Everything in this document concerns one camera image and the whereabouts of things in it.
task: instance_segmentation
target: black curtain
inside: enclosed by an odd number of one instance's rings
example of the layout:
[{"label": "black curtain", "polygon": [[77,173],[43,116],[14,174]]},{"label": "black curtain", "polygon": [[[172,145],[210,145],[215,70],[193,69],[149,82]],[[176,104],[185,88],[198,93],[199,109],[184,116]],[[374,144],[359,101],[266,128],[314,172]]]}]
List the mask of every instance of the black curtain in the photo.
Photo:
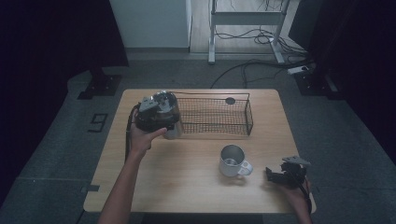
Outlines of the black curtain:
[{"label": "black curtain", "polygon": [[107,0],[0,3],[0,202],[51,125],[67,80],[100,67],[128,66]]}]

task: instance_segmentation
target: wire basket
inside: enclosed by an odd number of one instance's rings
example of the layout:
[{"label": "wire basket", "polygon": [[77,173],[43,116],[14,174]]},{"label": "wire basket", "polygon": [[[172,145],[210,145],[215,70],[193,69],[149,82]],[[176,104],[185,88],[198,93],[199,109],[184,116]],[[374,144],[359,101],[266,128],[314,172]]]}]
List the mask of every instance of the wire basket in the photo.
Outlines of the wire basket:
[{"label": "wire basket", "polygon": [[177,97],[184,133],[250,135],[253,128],[249,93],[186,93]]}]

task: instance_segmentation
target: black stand base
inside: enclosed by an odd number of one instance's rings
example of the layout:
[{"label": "black stand base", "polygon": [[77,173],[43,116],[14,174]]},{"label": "black stand base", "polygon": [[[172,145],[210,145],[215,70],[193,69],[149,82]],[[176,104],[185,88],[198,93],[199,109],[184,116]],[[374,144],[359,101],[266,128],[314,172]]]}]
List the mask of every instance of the black stand base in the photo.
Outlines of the black stand base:
[{"label": "black stand base", "polygon": [[87,89],[79,94],[78,99],[91,100],[93,96],[113,96],[117,91],[121,78],[121,75],[112,75],[104,76],[101,82],[92,79]]},{"label": "black stand base", "polygon": [[294,78],[301,95],[327,96],[330,100],[343,100],[343,96],[328,75],[323,80],[319,80],[312,74],[296,74]]}]

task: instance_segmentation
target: gray floor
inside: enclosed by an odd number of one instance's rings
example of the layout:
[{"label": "gray floor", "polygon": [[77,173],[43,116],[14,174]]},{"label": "gray floor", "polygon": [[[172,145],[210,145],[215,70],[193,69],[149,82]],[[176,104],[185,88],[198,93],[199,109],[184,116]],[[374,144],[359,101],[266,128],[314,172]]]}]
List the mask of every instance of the gray floor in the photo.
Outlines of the gray floor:
[{"label": "gray floor", "polygon": [[[173,55],[162,60],[159,54],[137,54],[133,58],[129,68],[105,69],[109,75],[122,75],[115,96],[81,101],[77,97],[85,90],[90,74],[69,81],[64,105],[16,179],[1,208],[0,223],[95,223],[99,214],[83,212],[83,203],[122,92],[208,89],[227,69],[252,59],[224,56],[208,65],[205,55]],[[396,167],[369,130],[345,101],[302,96],[285,70],[271,78],[278,70],[250,66],[249,80],[269,78],[247,87],[279,92],[299,154],[313,164],[308,176],[318,206],[312,215],[314,222],[396,223]],[[242,88],[240,69],[221,78],[214,88]],[[98,128],[91,124],[93,115],[103,113],[108,114],[103,131],[88,132]],[[131,223],[140,223],[144,217],[131,214]],[[296,220],[291,214],[268,214],[262,215],[262,223]]]}]

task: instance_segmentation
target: white mug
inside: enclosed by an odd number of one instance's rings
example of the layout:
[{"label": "white mug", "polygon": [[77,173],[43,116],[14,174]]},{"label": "white mug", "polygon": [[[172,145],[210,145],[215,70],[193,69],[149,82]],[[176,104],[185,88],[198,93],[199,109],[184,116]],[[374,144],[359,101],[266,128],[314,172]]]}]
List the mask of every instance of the white mug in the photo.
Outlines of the white mug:
[{"label": "white mug", "polygon": [[245,161],[245,152],[241,147],[228,145],[220,153],[219,169],[226,176],[250,175],[253,166]]}]

